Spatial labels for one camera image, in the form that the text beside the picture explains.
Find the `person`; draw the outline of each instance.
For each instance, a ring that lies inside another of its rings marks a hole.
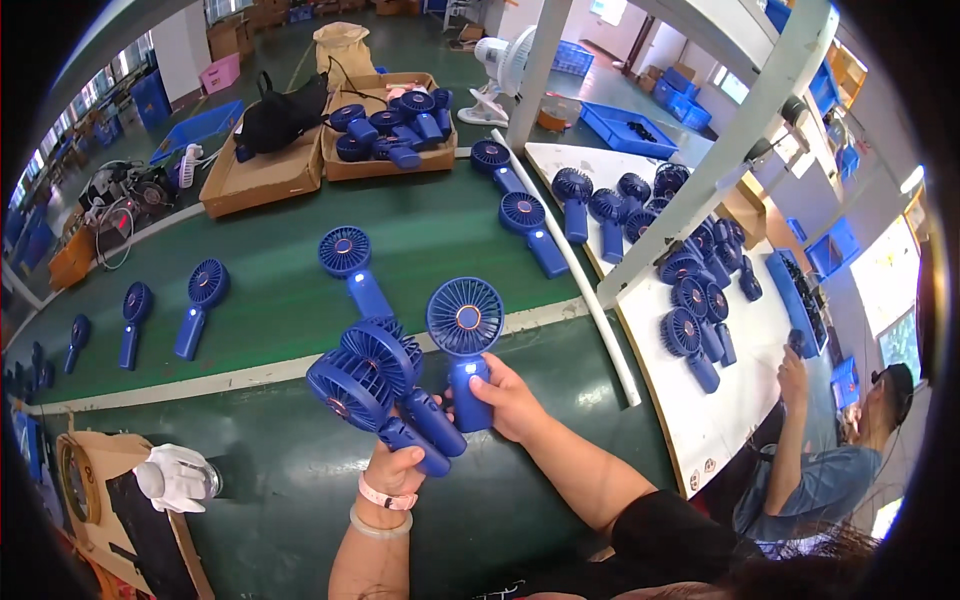
[[[606,560],[552,564],[462,597],[829,599],[848,594],[865,571],[872,546],[854,538],[811,556],[764,558],[751,540],[710,520],[674,492],[658,490],[551,417],[496,356],[486,353],[484,359],[490,383],[474,376],[469,386],[492,407],[493,428],[530,454],[570,509],[605,536],[610,548]],[[409,508],[424,480],[414,469],[422,458],[423,450],[415,446],[390,452],[376,443],[330,572],[331,600],[409,597]]]
[[[711,518],[759,541],[808,538],[850,515],[873,485],[883,448],[913,400],[906,365],[874,372],[873,387],[853,410],[858,418],[850,443],[804,452],[806,368],[790,347],[784,350],[777,375],[782,402],[702,492]]]

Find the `pink wristband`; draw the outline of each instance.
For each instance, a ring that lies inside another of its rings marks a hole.
[[[409,511],[413,508],[414,504],[417,504],[417,495],[415,493],[411,493],[410,495],[388,495],[374,490],[367,485],[367,480],[363,478],[362,472],[360,473],[360,495],[370,500],[373,504],[382,506],[385,509],[390,509],[391,511]]]

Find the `white fan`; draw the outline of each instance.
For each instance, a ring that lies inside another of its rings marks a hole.
[[[530,49],[537,27],[531,25],[512,40],[484,37],[473,48],[473,55],[483,63],[490,80],[480,89],[470,89],[477,103],[457,111],[457,118],[471,125],[507,127],[510,117],[494,102],[501,93],[516,96],[523,81]]]

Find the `cardboard tray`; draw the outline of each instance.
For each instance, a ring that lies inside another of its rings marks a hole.
[[[231,132],[210,167],[210,175],[200,192],[200,202],[204,203],[206,214],[221,217],[320,189],[323,170],[320,134],[323,129],[327,128],[316,127],[283,150],[256,155],[246,162],[237,162],[234,155],[236,143]]]
[[[438,87],[429,73],[388,73],[385,75],[364,75],[361,77],[352,77],[353,87],[349,84],[342,85],[330,96],[326,103],[327,114],[337,108],[351,104],[360,104],[367,110],[367,114],[373,114],[379,110],[384,110],[386,106],[376,98],[387,97],[387,84],[407,84],[413,81],[423,84],[428,90]],[[362,98],[349,90],[355,89],[365,94],[374,96],[374,98]],[[337,156],[336,142],[337,138],[343,135],[337,133],[329,127],[321,127],[321,145],[324,154],[324,163],[326,165],[326,178],[331,181],[357,180],[369,177],[382,177],[385,175],[400,175],[403,173],[417,173],[420,171],[449,171],[453,168],[453,153],[457,149],[457,130],[453,123],[453,114],[450,114],[450,127],[453,133],[435,150],[428,150],[420,153],[423,164],[419,169],[404,171],[398,169],[389,160],[366,160],[363,162],[343,162]]]

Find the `pink plastic crate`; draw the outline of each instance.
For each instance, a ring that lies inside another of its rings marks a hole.
[[[200,74],[207,94],[226,89],[240,77],[240,53],[213,62]]]

